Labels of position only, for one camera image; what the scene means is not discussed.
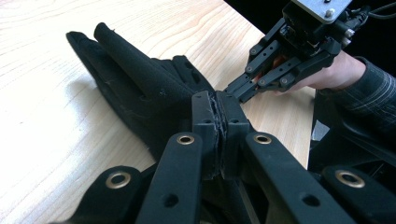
light wood surface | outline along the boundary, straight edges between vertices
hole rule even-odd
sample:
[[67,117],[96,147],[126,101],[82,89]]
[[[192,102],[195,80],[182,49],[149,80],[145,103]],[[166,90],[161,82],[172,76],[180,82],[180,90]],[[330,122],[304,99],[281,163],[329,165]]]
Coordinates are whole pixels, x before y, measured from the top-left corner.
[[[107,168],[153,163],[66,41],[101,21],[150,57],[186,55],[217,90],[262,37],[220,0],[0,1],[1,223],[64,220]],[[306,165],[313,95],[267,92],[243,108]]]

black glove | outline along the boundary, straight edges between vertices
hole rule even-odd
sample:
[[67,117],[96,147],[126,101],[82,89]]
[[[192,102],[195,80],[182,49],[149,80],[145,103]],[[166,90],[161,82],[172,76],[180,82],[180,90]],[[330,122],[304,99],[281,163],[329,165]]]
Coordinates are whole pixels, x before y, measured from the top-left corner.
[[185,56],[150,59],[104,23],[98,42],[78,32],[66,37],[108,103],[158,160],[168,138],[190,131],[191,97],[213,88]]

wooden table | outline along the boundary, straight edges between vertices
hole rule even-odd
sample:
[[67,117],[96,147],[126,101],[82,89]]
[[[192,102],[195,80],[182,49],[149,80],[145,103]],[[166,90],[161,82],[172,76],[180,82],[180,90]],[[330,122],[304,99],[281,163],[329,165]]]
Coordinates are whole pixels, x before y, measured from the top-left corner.
[[[0,1],[1,223],[64,220],[107,168],[154,163],[64,36],[92,38],[101,21],[150,57],[188,56],[217,90],[242,74],[262,37],[220,0]],[[313,99],[310,89],[267,92],[243,108],[306,165]]]

